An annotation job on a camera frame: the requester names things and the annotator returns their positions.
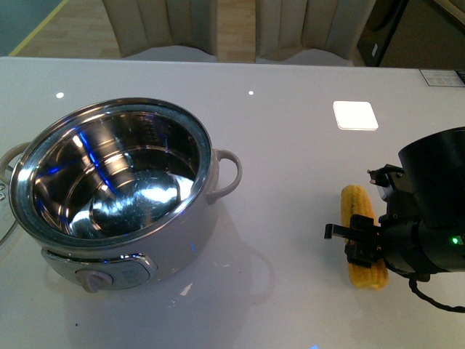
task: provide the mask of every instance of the white table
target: white table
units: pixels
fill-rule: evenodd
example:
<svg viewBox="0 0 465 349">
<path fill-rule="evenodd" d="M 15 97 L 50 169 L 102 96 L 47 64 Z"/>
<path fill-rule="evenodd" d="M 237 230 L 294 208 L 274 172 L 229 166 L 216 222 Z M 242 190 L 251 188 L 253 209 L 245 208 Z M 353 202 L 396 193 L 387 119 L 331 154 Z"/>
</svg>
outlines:
<svg viewBox="0 0 465 349">
<path fill-rule="evenodd" d="M 198 259 L 133 289 L 87 294 L 18 229 L 0 251 L 0 348 L 463 347 L 464 315 L 433 308 L 394 273 L 380 292 L 354 288 L 344 241 L 323 232 L 339 223 L 348 184 L 364 185 L 377 215 L 385 213 L 366 170 L 399 166 L 405 145 L 463 126 L 464 88 L 429 87 L 417 70 L 4 57 L 0 153 L 116 97 L 194 113 L 214 147 L 240 157 L 242 183 L 218 203 Z M 335 100 L 368 101 L 379 129 L 340 130 Z M 233 175 L 222 163 L 221 181 Z M 420 287 L 465 305 L 461 273 Z"/>
</svg>

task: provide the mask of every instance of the chair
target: chair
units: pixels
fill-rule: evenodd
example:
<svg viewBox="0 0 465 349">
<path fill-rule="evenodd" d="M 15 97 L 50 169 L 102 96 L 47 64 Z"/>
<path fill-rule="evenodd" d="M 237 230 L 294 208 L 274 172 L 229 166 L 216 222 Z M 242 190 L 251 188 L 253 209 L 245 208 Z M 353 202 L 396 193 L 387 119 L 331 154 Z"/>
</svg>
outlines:
<svg viewBox="0 0 465 349">
<path fill-rule="evenodd" d="M 375 0 L 256 0 L 256 63 L 353 66 Z"/>
<path fill-rule="evenodd" d="M 217 0 L 103 0 L 123 58 L 217 61 Z"/>
</svg>

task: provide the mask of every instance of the stainless steel inner pot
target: stainless steel inner pot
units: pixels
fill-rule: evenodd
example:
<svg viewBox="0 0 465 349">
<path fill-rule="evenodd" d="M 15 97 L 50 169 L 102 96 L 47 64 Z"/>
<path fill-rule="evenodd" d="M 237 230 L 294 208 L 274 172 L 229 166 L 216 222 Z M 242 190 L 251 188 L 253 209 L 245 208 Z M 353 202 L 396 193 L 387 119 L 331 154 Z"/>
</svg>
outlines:
<svg viewBox="0 0 465 349">
<path fill-rule="evenodd" d="M 158 100 L 100 103 L 33 141 L 12 175 L 12 209 L 47 243 L 134 240 L 195 200 L 210 160 L 209 136 L 187 111 Z"/>
</svg>

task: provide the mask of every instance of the pot rim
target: pot rim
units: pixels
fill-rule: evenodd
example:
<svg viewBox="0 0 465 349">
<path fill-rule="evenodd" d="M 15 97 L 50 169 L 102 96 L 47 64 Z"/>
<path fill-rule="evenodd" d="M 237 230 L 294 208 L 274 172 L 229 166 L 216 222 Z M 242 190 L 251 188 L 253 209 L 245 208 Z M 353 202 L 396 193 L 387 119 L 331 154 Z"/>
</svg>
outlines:
<svg viewBox="0 0 465 349">
<path fill-rule="evenodd" d="M 123 235 L 107 238 L 78 238 L 68 235 L 48 224 L 36 211 L 33 199 L 33 183 L 38 164 L 51 145 L 72 132 L 73 128 L 95 119 L 116 115 L 124 111 L 157 113 L 178 123 L 193 136 L 198 146 L 199 170 L 194 179 L 190 195 L 176 205 L 165 216 L 143 227 Z M 9 186 L 9 200 L 13 214 L 23 229 L 42 244 L 69 249 L 99 250 L 117 248 L 145 236 L 157 233 L 172 223 L 193 205 L 206 186 L 212 167 L 212 146 L 208 132 L 202 123 L 189 111 L 164 100 L 143 97 L 125 97 L 88 105 L 62 117 L 42 131 L 26 148 L 17 161 Z"/>
</svg>

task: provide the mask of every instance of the corn cob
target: corn cob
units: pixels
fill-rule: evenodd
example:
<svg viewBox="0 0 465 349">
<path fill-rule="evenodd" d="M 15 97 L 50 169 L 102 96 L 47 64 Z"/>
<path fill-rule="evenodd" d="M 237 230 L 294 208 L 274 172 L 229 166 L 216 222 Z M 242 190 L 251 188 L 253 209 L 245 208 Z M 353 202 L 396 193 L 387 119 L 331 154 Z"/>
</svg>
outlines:
<svg viewBox="0 0 465 349">
<path fill-rule="evenodd" d="M 349 227 L 353 214 L 361 214 L 376 221 L 370 198 L 360 185 L 348 185 L 341 192 L 341 223 L 344 227 Z M 350 281 L 359 289 L 382 289 L 389 280 L 382 258 L 371 268 L 352 263 L 348 263 L 348 267 Z"/>
</svg>

